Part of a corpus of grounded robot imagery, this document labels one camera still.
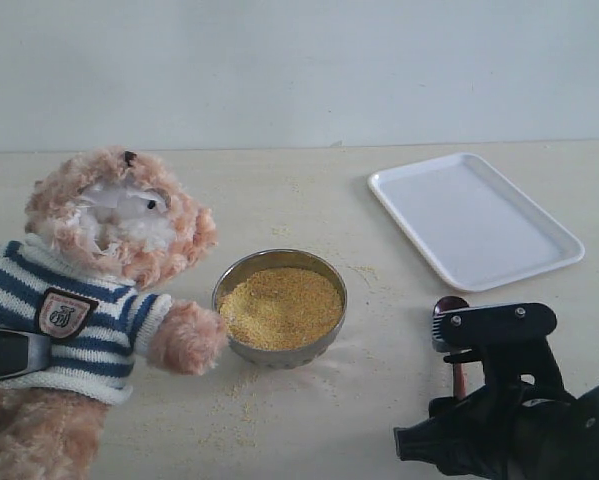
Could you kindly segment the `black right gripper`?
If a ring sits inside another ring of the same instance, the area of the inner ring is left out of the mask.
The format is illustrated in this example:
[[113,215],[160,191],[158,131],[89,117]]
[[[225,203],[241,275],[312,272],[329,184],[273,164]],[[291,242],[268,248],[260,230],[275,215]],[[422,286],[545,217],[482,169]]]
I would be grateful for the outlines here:
[[[540,340],[557,326],[538,302],[432,314],[437,352]],[[484,385],[463,399],[430,401],[427,420],[393,430],[397,457],[448,477],[599,479],[599,385],[565,390],[547,341],[480,347]]]

